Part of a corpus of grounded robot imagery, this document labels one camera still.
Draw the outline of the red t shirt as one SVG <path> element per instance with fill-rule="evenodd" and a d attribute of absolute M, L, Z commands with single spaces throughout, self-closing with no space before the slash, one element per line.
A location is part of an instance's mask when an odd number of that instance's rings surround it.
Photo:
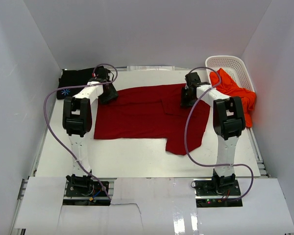
<path fill-rule="evenodd" d="M 109 104 L 99 104 L 94 139 L 166 139 L 166 151 L 186 155 L 184 130 L 191 107 L 181 107 L 184 84 L 136 87 L 120 90 Z M 188 125 L 187 145 L 201 146 L 210 106 L 200 101 Z"/>

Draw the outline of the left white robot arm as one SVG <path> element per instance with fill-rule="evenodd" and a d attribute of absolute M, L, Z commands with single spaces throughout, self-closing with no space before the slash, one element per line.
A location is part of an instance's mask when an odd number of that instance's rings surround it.
<path fill-rule="evenodd" d="M 108 104 L 118 98 L 112 84 L 114 74 L 103 65 L 96 67 L 87 87 L 72 97 L 64 99 L 62 125 L 69 136 L 73 157 L 73 173 L 67 176 L 71 189 L 83 196 L 91 196 L 95 190 L 88 158 L 87 144 L 95 130 L 99 104 Z"/>

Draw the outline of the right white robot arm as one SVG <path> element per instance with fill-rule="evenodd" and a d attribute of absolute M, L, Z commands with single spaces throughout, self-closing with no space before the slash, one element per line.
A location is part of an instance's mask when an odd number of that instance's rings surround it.
<path fill-rule="evenodd" d="M 228 192 L 235 184 L 234 158 L 236 145 L 245 129 L 245 116 L 241 98 L 222 94 L 208 82 L 201 82 L 196 72 L 185 75 L 186 87 L 182 89 L 181 105 L 191 107 L 184 130 L 184 147 L 189 159 L 196 165 L 212 167 L 213 176 L 207 186 L 217 195 Z M 187 131 L 191 115 L 200 101 L 213 109 L 213 128 L 218 136 L 216 164 L 197 163 L 190 155 Z"/>

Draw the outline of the folded black t shirt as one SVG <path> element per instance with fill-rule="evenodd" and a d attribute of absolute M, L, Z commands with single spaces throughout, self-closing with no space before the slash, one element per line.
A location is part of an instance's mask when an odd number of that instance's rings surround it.
<path fill-rule="evenodd" d="M 59 78 L 58 90 L 56 97 L 58 100 L 70 96 L 73 97 L 79 93 L 83 88 L 67 88 L 86 85 L 88 81 L 93 77 L 94 68 L 82 69 L 82 70 L 63 70 L 62 75 Z"/>

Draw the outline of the white papers at back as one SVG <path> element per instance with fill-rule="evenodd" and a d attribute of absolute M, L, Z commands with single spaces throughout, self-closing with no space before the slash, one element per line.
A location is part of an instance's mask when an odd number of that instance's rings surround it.
<path fill-rule="evenodd" d="M 175 66 L 127 66 L 127 71 L 174 71 Z"/>

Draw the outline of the orange t shirt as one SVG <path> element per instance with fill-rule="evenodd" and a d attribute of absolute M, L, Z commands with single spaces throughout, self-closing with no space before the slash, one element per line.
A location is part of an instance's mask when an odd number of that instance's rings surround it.
<path fill-rule="evenodd" d="M 217 73 L 221 77 L 221 84 L 218 85 L 216 89 L 222 94 L 239 96 L 241 98 L 245 116 L 245 125 L 247 128 L 251 128 L 251 113 L 255 108 L 256 93 L 245 88 L 240 88 L 225 70 L 219 69 Z"/>

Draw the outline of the white plastic basket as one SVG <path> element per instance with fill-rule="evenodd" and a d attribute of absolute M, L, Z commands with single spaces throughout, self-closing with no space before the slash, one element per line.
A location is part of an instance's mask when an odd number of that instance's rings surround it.
<path fill-rule="evenodd" d="M 255 92 L 247 68 L 240 58 L 230 55 L 210 56 L 205 60 L 205 65 L 215 71 L 222 68 L 240 88 Z"/>

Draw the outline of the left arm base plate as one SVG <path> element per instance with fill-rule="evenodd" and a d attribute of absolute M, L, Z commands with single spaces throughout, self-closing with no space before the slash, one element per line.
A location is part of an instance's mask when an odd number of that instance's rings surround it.
<path fill-rule="evenodd" d="M 110 200 L 102 188 L 109 192 L 109 181 L 102 181 L 103 187 L 98 181 L 90 179 L 87 182 L 74 184 L 67 179 L 63 197 L 65 206 L 110 206 Z"/>

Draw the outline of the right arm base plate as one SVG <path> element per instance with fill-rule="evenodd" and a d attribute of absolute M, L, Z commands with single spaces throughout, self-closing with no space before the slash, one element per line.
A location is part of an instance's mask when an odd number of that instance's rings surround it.
<path fill-rule="evenodd" d="M 230 208 L 242 207 L 242 200 L 235 200 L 241 196 L 238 180 L 226 189 L 217 190 L 211 180 L 193 180 L 191 188 L 195 190 L 197 208 Z"/>

